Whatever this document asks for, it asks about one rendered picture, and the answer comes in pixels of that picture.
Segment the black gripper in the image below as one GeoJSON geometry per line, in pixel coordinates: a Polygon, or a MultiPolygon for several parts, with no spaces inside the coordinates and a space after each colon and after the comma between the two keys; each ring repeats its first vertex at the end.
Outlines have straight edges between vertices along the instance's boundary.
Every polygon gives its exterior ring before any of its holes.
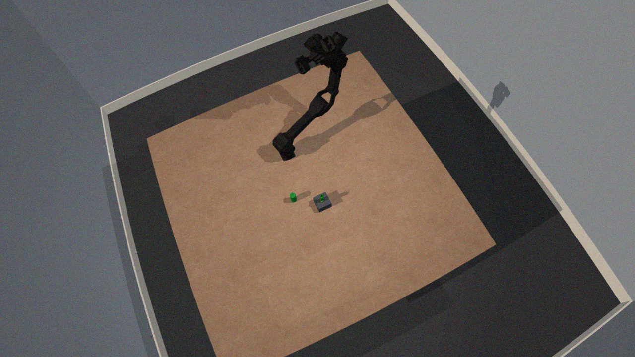
{"type": "Polygon", "coordinates": [[[300,57],[296,58],[294,64],[297,70],[299,70],[300,74],[306,74],[310,70],[308,63],[313,61],[316,65],[319,63],[323,65],[329,62],[331,59],[331,53],[335,51],[336,48],[337,45],[335,43],[335,40],[330,35],[326,35],[319,42],[317,42],[316,45],[314,45],[313,47],[309,47],[310,55],[308,57],[304,57],[304,55],[301,55],[300,57]]]}

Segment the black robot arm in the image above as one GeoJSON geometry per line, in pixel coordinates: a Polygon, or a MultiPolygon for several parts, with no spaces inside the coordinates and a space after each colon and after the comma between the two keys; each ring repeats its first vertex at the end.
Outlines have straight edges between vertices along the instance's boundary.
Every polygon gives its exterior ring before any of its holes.
{"type": "MultiPolygon", "coordinates": [[[[347,37],[335,31],[332,38],[335,40],[337,48],[331,53],[330,61],[324,64],[327,68],[330,68],[329,82],[326,89],[319,91],[319,93],[315,95],[315,98],[309,105],[308,111],[306,111],[304,115],[297,120],[292,128],[285,133],[279,133],[279,135],[273,140],[273,145],[279,152],[283,161],[290,160],[296,156],[294,153],[295,147],[293,145],[293,141],[296,136],[298,136],[300,132],[312,122],[312,120],[318,116],[324,115],[335,104],[335,96],[339,92],[338,88],[340,77],[342,75],[343,68],[345,68],[347,64],[348,58],[342,51],[342,47],[346,43],[347,37]],[[327,92],[331,94],[329,103],[322,97],[322,95],[327,92]]],[[[308,48],[310,51],[309,47],[313,47],[321,39],[321,34],[313,34],[310,38],[308,38],[308,40],[306,40],[306,42],[304,42],[304,47],[308,48]]]]}

